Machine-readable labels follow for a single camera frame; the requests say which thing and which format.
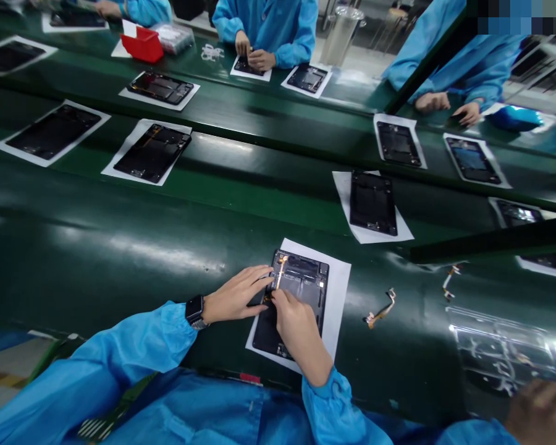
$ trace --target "black watch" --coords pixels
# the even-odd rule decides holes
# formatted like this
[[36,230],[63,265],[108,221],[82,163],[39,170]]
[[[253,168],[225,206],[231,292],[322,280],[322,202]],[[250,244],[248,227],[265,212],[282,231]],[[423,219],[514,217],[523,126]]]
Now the black watch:
[[196,331],[207,328],[208,325],[202,320],[204,312],[204,296],[197,295],[185,304],[185,319]]

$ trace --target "red container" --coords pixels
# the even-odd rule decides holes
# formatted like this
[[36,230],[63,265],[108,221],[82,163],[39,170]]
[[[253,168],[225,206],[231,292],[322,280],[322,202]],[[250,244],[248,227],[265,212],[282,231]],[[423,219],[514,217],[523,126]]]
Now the red container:
[[136,28],[136,38],[122,34],[122,45],[135,59],[157,63],[162,58],[159,34],[147,28]]

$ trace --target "blue cleanroom gown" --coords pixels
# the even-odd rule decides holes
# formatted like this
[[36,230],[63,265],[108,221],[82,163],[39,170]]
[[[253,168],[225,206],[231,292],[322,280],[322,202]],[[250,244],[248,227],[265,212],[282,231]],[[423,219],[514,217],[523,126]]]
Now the blue cleanroom gown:
[[[87,418],[104,415],[121,394],[158,371],[106,444],[518,445],[498,422],[470,420],[444,431],[365,415],[335,368],[303,397],[178,368],[196,331],[185,305],[166,303],[94,335],[54,362],[0,410],[0,444],[77,443]],[[378,426],[367,416],[373,417]]]
[[235,43],[244,31],[254,50],[274,53],[278,68],[292,68],[311,60],[317,16],[317,0],[220,0],[212,21],[222,41]]
[[[465,5],[466,0],[433,0],[382,77],[399,90]],[[525,37],[477,35],[449,63],[431,74],[409,102],[413,103],[425,93],[439,93],[455,87],[463,94],[465,103],[484,98],[480,110],[487,110],[502,96],[502,86],[510,76],[511,66],[520,52],[519,45]]]
[[127,0],[128,14],[124,12],[124,0],[119,3],[122,16],[134,23],[150,28],[157,23],[171,23],[172,13],[169,0]]

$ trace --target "hand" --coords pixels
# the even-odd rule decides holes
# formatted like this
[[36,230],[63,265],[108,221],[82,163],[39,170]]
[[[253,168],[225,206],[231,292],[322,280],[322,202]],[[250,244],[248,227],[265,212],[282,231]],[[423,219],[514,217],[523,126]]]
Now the hand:
[[202,320],[211,324],[223,320],[240,320],[256,316],[267,309],[258,305],[247,307],[253,296],[270,284],[274,278],[262,278],[271,272],[268,266],[254,266],[243,269],[228,280],[219,290],[204,297]]
[[451,109],[447,93],[426,93],[414,103],[419,112],[429,113],[442,109]]
[[251,52],[251,43],[249,37],[243,31],[238,31],[235,37],[235,49],[239,56],[248,56]]
[[505,427],[520,445],[556,445],[556,383],[534,380],[522,389]]
[[268,53],[263,49],[257,49],[247,57],[247,62],[251,68],[257,71],[270,71],[276,66],[276,56],[274,53]]
[[104,19],[108,17],[122,17],[122,5],[109,0],[100,0],[95,4],[95,11]]
[[313,309],[289,291],[278,289],[272,296],[278,312],[276,328],[286,349],[312,386],[324,386],[334,361],[321,340]]
[[460,125],[465,125],[466,127],[473,127],[480,121],[480,104],[478,102],[470,102],[464,106],[460,106],[454,113],[453,116],[465,113],[465,116],[459,121]]

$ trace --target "clear plastic box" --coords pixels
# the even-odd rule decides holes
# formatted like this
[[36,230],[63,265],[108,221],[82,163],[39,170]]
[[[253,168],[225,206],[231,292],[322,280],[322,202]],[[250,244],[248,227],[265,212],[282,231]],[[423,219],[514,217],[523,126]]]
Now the clear plastic box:
[[169,54],[180,54],[195,42],[191,28],[175,23],[158,23],[150,29],[159,33],[162,49]]

